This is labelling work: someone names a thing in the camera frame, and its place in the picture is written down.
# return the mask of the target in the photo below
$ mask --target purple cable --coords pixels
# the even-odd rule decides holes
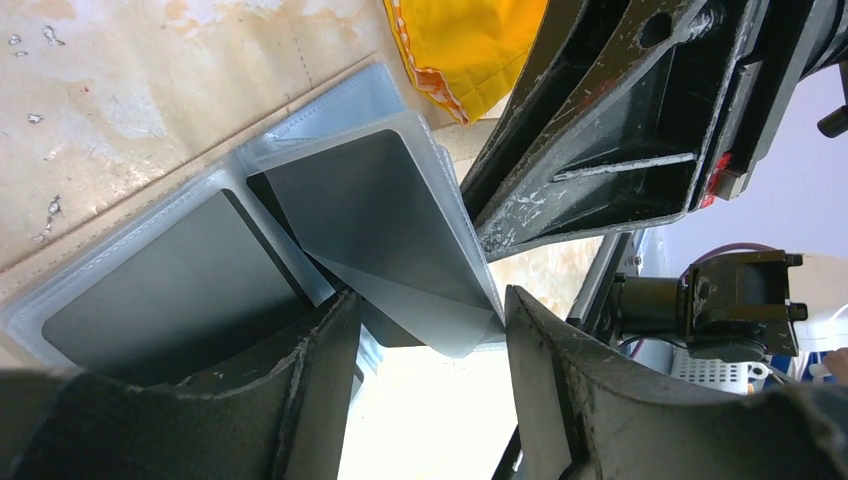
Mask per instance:
[[[770,247],[768,245],[763,245],[762,243],[750,243],[750,242],[729,243],[727,245],[722,245],[720,247],[716,247],[716,248],[710,250],[709,252],[698,257],[698,259],[695,260],[692,263],[693,264],[701,263],[705,260],[709,260],[710,258],[717,257],[717,256],[723,255],[725,253],[735,252],[737,250],[752,250],[752,251],[755,251],[755,252],[768,252],[768,251],[777,250],[777,249],[774,248],[774,247]],[[683,273],[680,274],[680,280],[682,281],[684,278],[686,278],[686,275],[689,275],[689,267],[686,267],[686,270],[684,270]],[[639,340],[638,342],[636,342],[636,346],[633,347],[633,351],[630,352],[629,357],[630,358],[636,358],[636,355],[638,355],[639,351],[642,350],[642,346],[644,344],[645,344],[644,338]]]

